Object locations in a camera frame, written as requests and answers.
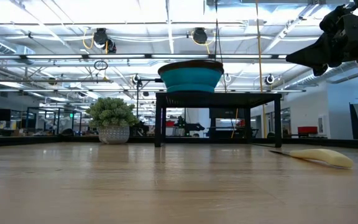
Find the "desk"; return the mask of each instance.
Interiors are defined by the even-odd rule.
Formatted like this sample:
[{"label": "desk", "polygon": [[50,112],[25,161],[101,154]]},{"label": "desk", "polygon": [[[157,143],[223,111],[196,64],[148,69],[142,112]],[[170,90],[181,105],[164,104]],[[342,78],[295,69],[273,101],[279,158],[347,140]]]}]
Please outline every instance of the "desk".
[{"label": "desk", "polygon": [[[155,147],[161,147],[166,137],[167,108],[243,108],[246,124],[250,124],[250,110],[274,101],[275,147],[281,147],[281,94],[274,93],[204,93],[175,92],[156,93]],[[247,143],[252,142],[250,125],[246,127]]]}]

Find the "cable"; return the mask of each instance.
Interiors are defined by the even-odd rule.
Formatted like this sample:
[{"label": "cable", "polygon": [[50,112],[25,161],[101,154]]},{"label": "cable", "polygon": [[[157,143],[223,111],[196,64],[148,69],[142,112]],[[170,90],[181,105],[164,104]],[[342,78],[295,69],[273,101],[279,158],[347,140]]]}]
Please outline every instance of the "cable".
[{"label": "cable", "polygon": [[[259,31],[259,0],[255,0],[256,4],[256,24],[257,24],[257,31],[258,31],[258,51],[259,51],[259,85],[260,85],[260,92],[263,93],[263,85],[262,85],[262,48],[260,46],[260,31]],[[264,121],[264,138],[266,138],[266,116],[265,116],[265,105],[262,105],[262,119]]]},{"label": "cable", "polygon": [[[238,114],[239,114],[239,109],[237,108],[237,110],[236,110],[236,118],[235,118],[234,122],[237,122]],[[234,128],[233,128],[233,132],[231,133],[231,138],[233,138],[233,136],[234,136]]]},{"label": "cable", "polygon": [[82,40],[82,43],[84,44],[84,47],[86,47],[87,49],[91,49],[93,47],[93,38],[94,38],[94,33],[92,34],[92,43],[91,43],[91,46],[88,47],[85,43],[85,35],[86,35],[86,29],[85,29],[85,32],[84,32],[84,37],[83,37],[83,40]]}]

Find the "wooden table surface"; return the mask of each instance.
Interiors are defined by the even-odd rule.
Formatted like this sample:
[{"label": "wooden table surface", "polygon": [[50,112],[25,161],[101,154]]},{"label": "wooden table surface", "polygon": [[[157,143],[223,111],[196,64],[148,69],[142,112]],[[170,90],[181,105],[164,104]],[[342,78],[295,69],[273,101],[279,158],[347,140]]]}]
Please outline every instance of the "wooden table surface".
[{"label": "wooden table surface", "polygon": [[354,168],[262,146],[0,147],[0,223],[356,224],[358,150],[331,149],[353,159]]}]

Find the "white pot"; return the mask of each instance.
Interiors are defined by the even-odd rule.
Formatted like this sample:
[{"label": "white pot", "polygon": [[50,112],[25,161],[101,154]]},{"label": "white pot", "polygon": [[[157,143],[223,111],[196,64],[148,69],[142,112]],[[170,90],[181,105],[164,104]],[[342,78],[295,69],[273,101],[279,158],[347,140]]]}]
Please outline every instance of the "white pot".
[{"label": "white pot", "polygon": [[99,140],[105,144],[124,144],[129,139],[129,126],[98,128]]}]

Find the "teal bowl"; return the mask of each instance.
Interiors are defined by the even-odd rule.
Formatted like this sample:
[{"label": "teal bowl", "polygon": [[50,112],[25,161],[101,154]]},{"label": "teal bowl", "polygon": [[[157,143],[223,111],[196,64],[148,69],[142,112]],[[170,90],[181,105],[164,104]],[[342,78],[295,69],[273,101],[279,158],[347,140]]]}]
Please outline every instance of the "teal bowl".
[{"label": "teal bowl", "polygon": [[158,70],[168,93],[176,91],[213,93],[223,73],[223,64],[213,60],[175,62],[164,65]]}]

